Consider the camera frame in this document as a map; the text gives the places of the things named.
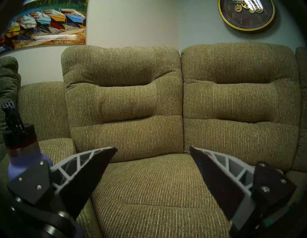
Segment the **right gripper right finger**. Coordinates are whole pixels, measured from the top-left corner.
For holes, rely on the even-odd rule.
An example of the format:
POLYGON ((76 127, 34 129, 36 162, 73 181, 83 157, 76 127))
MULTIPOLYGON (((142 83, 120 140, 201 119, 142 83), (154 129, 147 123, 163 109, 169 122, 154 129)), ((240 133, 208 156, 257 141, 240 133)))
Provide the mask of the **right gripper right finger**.
POLYGON ((297 186, 264 161, 250 166, 231 155, 190 146, 202 178, 232 222, 231 238, 256 238, 288 211, 297 186))

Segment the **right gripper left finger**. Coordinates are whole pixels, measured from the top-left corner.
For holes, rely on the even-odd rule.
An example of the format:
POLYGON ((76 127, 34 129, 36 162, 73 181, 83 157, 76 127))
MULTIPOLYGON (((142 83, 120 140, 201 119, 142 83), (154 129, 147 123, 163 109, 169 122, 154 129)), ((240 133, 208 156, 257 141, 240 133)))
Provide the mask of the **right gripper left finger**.
POLYGON ((113 146, 89 150, 71 155, 52 167, 46 160, 38 160, 7 184, 16 210, 40 220, 60 213, 75 220, 117 151, 113 146))

